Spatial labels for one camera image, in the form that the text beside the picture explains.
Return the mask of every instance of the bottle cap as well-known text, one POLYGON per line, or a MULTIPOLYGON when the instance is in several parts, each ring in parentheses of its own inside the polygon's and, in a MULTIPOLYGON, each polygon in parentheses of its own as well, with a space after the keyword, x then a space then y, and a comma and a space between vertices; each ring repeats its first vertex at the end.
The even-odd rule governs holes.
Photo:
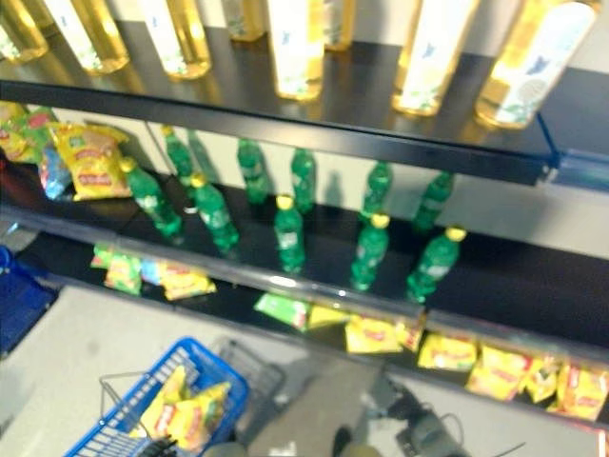
POLYGON ((384 229, 389 225, 389 216, 384 212, 375 212, 370 218, 370 224, 375 229, 384 229))
POLYGON ((277 208, 291 209, 294 206, 294 199, 290 195, 277 195, 277 208))
POLYGON ((446 228, 444 234, 446 235, 446 238, 448 238, 450 241, 455 241, 459 243, 463 240, 463 238, 465 238, 467 231, 461 226, 450 226, 446 228))
POLYGON ((207 179, 202 173, 194 173, 190 176, 190 185, 194 188, 202 188, 207 182, 207 179))
POLYGON ((130 171, 135 169, 137 164, 131 157, 123 157, 118 163, 118 166, 121 168, 121 171, 123 173, 129 173, 130 171))

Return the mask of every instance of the white bottle label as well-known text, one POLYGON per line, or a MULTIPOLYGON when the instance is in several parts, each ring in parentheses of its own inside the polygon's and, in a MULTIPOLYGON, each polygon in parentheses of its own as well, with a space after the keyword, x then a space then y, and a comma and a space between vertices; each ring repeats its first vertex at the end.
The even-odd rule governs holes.
POLYGON ((428 109, 434 105, 473 4, 477 0, 423 0, 400 105, 428 109))
POLYGON ((175 34, 167 0, 140 0, 140 9, 144 12, 148 32, 165 71, 186 73, 187 64, 175 34))
MULTIPOLYGON (((525 123, 535 114, 595 18, 592 8, 578 2, 559 5, 545 15, 522 65, 504 69, 510 76, 506 79, 514 82, 497 110, 499 122, 525 123)), ((493 71, 496 77, 498 70, 493 71)))
POLYGON ((93 47, 74 6, 69 0, 47 0, 55 24, 64 34, 80 65, 87 70, 99 70, 102 61, 93 47))
POLYGON ((19 57, 19 50, 10 40, 7 32, 0 26, 0 55, 4 55, 9 59, 15 59, 19 57))
POLYGON ((336 45, 343 31, 343 1, 324 0, 324 43, 336 45))
POLYGON ((308 0, 268 0, 279 92, 299 95, 307 90, 308 3, 308 0))

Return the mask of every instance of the metal shelf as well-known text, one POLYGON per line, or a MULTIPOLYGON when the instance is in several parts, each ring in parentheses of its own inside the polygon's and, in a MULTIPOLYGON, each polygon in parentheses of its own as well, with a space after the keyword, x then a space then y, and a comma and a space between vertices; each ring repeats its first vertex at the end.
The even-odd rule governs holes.
POLYGON ((472 107, 491 59, 462 56, 439 114, 413 118, 389 100, 400 48, 354 43, 324 59, 324 91, 297 104, 273 90, 266 39, 232 43, 207 29, 213 67, 194 81, 163 72, 143 23, 119 27, 131 63, 88 76, 61 34, 51 51, 21 67, 0 62, 0 98, 163 122, 330 152, 534 184, 552 159, 536 120, 523 131, 486 129, 472 107))

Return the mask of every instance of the shopping basket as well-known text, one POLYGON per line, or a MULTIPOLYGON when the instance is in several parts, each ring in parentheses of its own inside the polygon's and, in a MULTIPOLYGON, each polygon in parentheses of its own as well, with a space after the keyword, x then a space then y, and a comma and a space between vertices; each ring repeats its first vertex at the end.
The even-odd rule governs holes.
MULTIPOLYGON (((137 456, 150 443, 149 438, 132 438, 129 432, 138 425, 140 416, 150 405, 161 386, 178 366, 187 371, 187 384, 193 394, 224 381, 230 382, 222 422, 211 434, 205 448, 228 438, 237 419, 246 407, 249 387, 246 380, 225 361, 211 353, 201 343, 186 337, 175 345, 142 376, 140 381, 76 444, 69 457, 128 457, 137 456)), ((180 457, 198 453, 176 448, 180 457)))

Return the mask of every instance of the green bottle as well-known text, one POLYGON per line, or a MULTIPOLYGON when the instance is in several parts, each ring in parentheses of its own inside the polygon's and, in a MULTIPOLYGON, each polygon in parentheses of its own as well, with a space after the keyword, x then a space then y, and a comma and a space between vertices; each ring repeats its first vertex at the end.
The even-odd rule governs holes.
POLYGON ((290 273, 298 273, 305 262, 303 216, 294 208, 294 199, 289 195, 277 196, 277 208, 275 234, 282 268, 290 273))
POLYGON ((201 173, 193 174, 190 184, 199 215, 211 232, 213 242, 220 251, 229 250, 239 240, 239 233, 230 219, 225 198, 201 173))
POLYGON ((391 188, 392 180, 393 174, 389 164, 377 162, 374 169, 368 174, 360 219, 367 221, 372 214, 383 210, 384 198, 391 188))
POLYGON ((434 227, 436 219, 444 208, 444 203, 453 191, 454 182, 455 175, 443 171, 429 183, 422 195, 415 218, 412 220, 413 229, 416 233, 426 234, 434 227))
POLYGON ((176 236, 182 230, 182 219, 161 191, 156 180, 140 169, 130 157, 120 161, 120 167, 140 208, 148 215, 154 227, 166 237, 176 236))
POLYGON ((294 203, 302 214, 311 211, 315 202, 315 159, 308 149, 296 148, 292 158, 294 203))
POLYGON ((459 242, 467 232, 459 226, 451 226, 429 242, 421 260, 406 279, 406 298, 424 303, 427 295, 436 290, 437 284, 455 265, 459 258, 459 242))
POLYGON ((268 195, 270 183, 266 175, 263 152, 258 143, 240 139, 237 160, 246 181, 247 200, 254 205, 262 204, 268 195))
POLYGON ((389 245, 387 226, 389 216, 375 212, 360 233, 358 250, 351 264, 351 285, 357 290, 368 290, 377 275, 377 266, 389 245))

